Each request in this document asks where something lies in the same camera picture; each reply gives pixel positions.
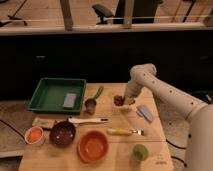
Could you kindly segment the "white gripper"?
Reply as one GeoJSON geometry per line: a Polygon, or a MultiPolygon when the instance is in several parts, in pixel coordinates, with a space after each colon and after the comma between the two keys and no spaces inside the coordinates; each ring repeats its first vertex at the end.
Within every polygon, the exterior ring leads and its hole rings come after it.
{"type": "Polygon", "coordinates": [[[136,82],[129,81],[126,85],[124,92],[123,105],[135,104],[135,98],[137,98],[142,91],[142,86],[136,82]]]}

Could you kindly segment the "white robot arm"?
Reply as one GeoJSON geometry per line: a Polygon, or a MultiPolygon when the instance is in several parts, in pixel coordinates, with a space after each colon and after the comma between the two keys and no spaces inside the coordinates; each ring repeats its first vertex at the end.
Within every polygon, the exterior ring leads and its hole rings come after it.
{"type": "Polygon", "coordinates": [[[159,80],[154,64],[135,65],[130,69],[124,99],[131,104],[143,87],[174,107],[189,123],[183,171],[213,171],[213,104],[159,80]]]}

